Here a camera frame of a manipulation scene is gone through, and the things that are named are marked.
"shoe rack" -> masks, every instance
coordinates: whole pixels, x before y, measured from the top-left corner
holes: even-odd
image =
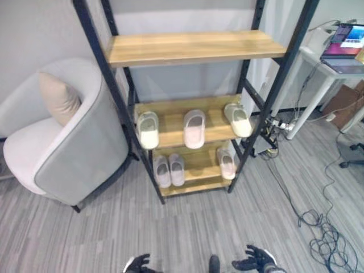
[[[265,2],[265,0],[257,0],[251,30],[120,36],[109,0],[101,0],[112,34],[109,47],[104,51],[94,29],[86,0],[73,0],[80,23],[117,106],[121,122],[127,128],[129,138],[162,204],[168,196],[216,188],[227,188],[227,192],[230,193],[234,189],[257,137],[264,130],[266,118],[299,50],[319,0],[305,1],[287,48],[274,42],[271,37],[259,30]],[[247,79],[250,59],[258,58],[272,58],[279,65],[266,100],[263,100]],[[235,95],[147,104],[139,103],[129,69],[133,65],[176,65],[231,60],[242,61]],[[129,84],[127,103],[120,95],[120,89],[114,77],[114,68],[122,68],[126,75]],[[243,89],[259,108],[260,115],[259,123],[248,138],[247,146],[242,153],[241,147],[235,140],[237,136],[224,116],[224,106],[232,102],[240,103]],[[184,115],[192,109],[201,109],[206,114],[205,144],[196,150],[186,148],[183,141]],[[154,111],[159,118],[159,145],[152,151],[145,151],[141,147],[135,132],[135,117],[145,111]],[[239,157],[236,176],[233,180],[225,180],[221,177],[216,158],[217,147],[225,145],[227,141],[232,142]],[[186,182],[181,187],[171,186],[161,189],[155,180],[153,157],[168,156],[174,152],[182,155],[185,160]]]

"laptop screen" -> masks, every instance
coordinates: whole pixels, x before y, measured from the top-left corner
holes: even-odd
[[[364,26],[341,24],[323,53],[328,55],[357,55],[364,47]]]

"gray striped floor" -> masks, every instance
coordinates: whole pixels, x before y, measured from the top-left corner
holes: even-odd
[[[364,141],[356,126],[340,137]],[[337,157],[337,130],[325,121],[307,123],[292,141],[280,143],[277,168],[301,212],[329,208],[321,195],[324,167]],[[349,239],[364,269],[364,167],[330,173],[330,219]],[[297,219],[261,158],[250,158],[232,194],[224,190],[173,197],[160,205],[142,164],[132,162],[115,183],[89,196],[76,214],[34,195],[15,179],[0,182],[0,272],[120,272],[132,255],[151,253],[164,272],[207,272],[217,254],[222,272],[236,272],[247,243],[269,249],[288,272],[326,272],[309,254],[310,230]]]

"slide sandal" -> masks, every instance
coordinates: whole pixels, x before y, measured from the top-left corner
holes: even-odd
[[[217,158],[220,164],[221,176],[224,179],[234,179],[235,178],[235,164],[234,160],[231,157],[228,149],[226,148],[218,148]]]
[[[171,170],[171,179],[174,186],[182,186],[184,184],[184,160],[178,154],[171,154],[168,158],[169,169]]]
[[[247,138],[251,135],[253,128],[242,105],[227,104],[224,108],[224,114],[238,137]]]
[[[145,112],[140,115],[136,122],[140,145],[144,149],[151,150],[158,146],[158,116],[154,112]]]
[[[168,188],[171,185],[171,174],[168,169],[167,158],[158,156],[153,163],[155,178],[161,188]]]
[[[184,144],[187,148],[198,149],[205,143],[206,116],[201,110],[191,110],[184,116]]]

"beige pillow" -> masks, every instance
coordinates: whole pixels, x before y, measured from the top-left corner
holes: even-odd
[[[39,89],[51,115],[65,126],[80,108],[77,92],[55,76],[39,72]]]

